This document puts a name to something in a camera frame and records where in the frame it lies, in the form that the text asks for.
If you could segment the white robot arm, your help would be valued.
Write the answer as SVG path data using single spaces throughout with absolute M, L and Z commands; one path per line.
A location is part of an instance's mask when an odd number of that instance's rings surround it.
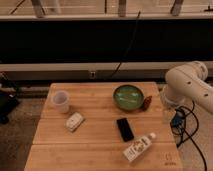
M 162 100 L 168 107 L 178 107 L 186 98 L 196 102 L 213 115 L 213 87 L 205 82 L 208 68 L 203 62 L 192 61 L 176 66 L 165 74 Z

